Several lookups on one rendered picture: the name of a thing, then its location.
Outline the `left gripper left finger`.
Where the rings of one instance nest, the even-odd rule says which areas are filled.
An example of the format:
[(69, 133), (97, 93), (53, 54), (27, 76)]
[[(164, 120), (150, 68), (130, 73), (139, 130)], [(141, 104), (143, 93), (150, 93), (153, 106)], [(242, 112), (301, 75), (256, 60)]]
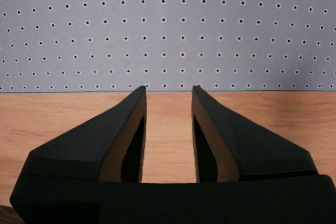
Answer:
[(146, 126), (146, 86), (139, 86), (112, 108), (31, 150), (20, 174), (142, 183)]

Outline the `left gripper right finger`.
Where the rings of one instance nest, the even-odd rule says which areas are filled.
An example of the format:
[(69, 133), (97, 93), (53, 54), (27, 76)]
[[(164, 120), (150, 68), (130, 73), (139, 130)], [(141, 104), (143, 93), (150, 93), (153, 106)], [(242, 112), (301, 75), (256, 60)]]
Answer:
[(198, 85), (192, 87), (191, 121), (196, 183), (319, 174), (309, 151), (227, 108)]

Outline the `grey rectangular base plate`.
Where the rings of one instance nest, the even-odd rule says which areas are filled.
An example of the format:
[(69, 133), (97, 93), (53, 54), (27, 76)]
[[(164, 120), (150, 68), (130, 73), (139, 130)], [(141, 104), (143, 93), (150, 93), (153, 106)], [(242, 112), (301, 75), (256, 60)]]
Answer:
[(336, 92), (336, 0), (0, 0), (0, 94)]

